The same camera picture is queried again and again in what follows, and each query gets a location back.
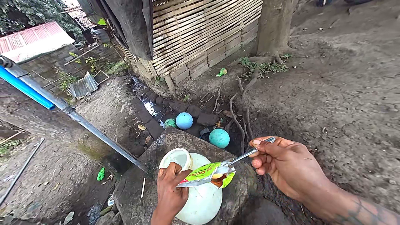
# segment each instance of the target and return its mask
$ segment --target fingernail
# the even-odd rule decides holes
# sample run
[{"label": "fingernail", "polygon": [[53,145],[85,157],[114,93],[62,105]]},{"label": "fingernail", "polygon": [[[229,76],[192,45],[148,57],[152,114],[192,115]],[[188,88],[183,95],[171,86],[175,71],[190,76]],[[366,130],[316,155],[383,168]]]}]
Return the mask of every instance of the fingernail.
[{"label": "fingernail", "polygon": [[260,141],[260,140],[257,140],[257,139],[256,139],[256,140],[253,140],[253,144],[254,144],[254,145],[259,145],[259,144],[261,144],[261,141]]}]

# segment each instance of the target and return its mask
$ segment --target hand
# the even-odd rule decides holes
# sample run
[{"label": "hand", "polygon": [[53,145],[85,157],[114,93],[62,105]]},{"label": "hand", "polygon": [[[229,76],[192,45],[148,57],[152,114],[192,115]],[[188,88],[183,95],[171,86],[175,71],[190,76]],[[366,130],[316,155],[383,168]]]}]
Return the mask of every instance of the hand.
[{"label": "hand", "polygon": [[160,168],[157,179],[158,204],[151,219],[152,225],[169,225],[185,206],[189,188],[176,187],[192,170],[182,171],[179,164],[171,162],[168,168]]},{"label": "hand", "polygon": [[268,173],[284,194],[304,202],[314,189],[332,185],[306,146],[281,137],[276,137],[274,143],[264,142],[268,138],[250,141],[258,150],[250,155],[252,165],[259,175]]}]

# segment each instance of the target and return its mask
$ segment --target green packet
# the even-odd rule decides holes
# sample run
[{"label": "green packet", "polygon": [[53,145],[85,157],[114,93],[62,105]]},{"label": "green packet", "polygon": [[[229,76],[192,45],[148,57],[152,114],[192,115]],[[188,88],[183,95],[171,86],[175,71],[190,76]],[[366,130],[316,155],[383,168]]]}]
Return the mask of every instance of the green packet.
[{"label": "green packet", "polygon": [[195,169],[177,187],[195,187],[212,183],[218,189],[226,187],[233,179],[236,170],[228,161],[210,163]]}]

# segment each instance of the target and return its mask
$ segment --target dirt ground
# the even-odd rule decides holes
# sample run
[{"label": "dirt ground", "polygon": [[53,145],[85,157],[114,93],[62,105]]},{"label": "dirt ground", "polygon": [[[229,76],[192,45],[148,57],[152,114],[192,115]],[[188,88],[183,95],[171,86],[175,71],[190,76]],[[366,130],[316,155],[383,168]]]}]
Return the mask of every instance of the dirt ground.
[{"label": "dirt ground", "polygon": [[[133,126],[136,116],[129,115],[133,97],[131,80],[125,76],[105,82],[82,100],[77,111],[134,155],[140,155],[148,133],[141,132],[138,136],[137,125]],[[30,144],[18,146],[8,160],[1,162],[0,195],[39,139],[33,137]],[[86,155],[46,139],[2,205],[0,217],[11,213],[23,220],[54,224],[74,211],[73,224],[89,224],[90,209],[94,205],[102,209],[115,186],[115,179],[102,185],[110,175],[108,172],[102,181],[96,180],[100,169]]]},{"label": "dirt ground", "polygon": [[[288,52],[308,57],[290,58],[288,72],[259,79],[235,108],[250,108],[257,136],[308,145],[333,182],[399,213],[400,2],[349,6],[337,0],[323,8],[308,2],[295,12],[291,33]],[[178,91],[191,90],[193,103],[222,86],[221,107],[228,109],[241,73],[231,62],[252,54],[254,43]],[[228,74],[215,78],[222,67]],[[200,104],[211,111],[214,101]],[[236,146],[239,139],[231,135]],[[260,179],[265,198],[280,206],[292,224],[324,223],[278,191],[269,177]]]}]

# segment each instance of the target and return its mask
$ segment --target blue pipe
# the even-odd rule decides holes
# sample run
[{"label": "blue pipe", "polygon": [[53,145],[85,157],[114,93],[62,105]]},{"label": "blue pipe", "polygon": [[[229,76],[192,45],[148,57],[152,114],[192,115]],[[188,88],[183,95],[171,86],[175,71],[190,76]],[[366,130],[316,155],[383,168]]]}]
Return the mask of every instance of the blue pipe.
[{"label": "blue pipe", "polygon": [[33,90],[31,87],[29,87],[27,84],[22,82],[20,79],[14,77],[10,72],[8,72],[4,67],[0,66],[0,77],[7,81],[9,84],[12,86],[16,87],[18,90],[22,91],[24,94],[28,95],[30,98],[41,104],[47,109],[54,109],[56,106],[51,103],[49,100],[44,98],[42,95],[37,93],[35,90]]}]

